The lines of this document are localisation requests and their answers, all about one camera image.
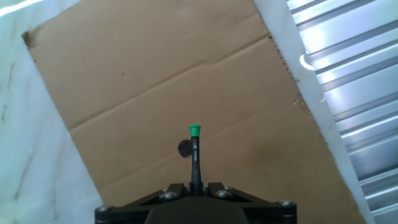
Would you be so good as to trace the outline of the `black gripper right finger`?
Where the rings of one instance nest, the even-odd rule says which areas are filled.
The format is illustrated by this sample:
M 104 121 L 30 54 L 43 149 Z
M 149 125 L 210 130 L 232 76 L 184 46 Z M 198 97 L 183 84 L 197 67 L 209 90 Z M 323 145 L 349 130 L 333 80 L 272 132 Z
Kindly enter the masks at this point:
M 237 205 L 249 223 L 297 223 L 297 204 L 292 200 L 268 202 L 221 182 L 205 182 L 203 189 L 206 197 Z

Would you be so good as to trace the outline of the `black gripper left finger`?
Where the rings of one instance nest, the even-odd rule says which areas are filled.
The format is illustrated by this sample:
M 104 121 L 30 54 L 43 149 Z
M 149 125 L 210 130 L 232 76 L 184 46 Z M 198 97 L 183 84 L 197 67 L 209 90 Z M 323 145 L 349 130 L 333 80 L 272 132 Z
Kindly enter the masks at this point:
M 121 207 L 102 205 L 95 210 L 95 224 L 145 223 L 153 208 L 188 197 L 189 194 L 189 182 L 170 184 L 167 189 L 158 190 Z

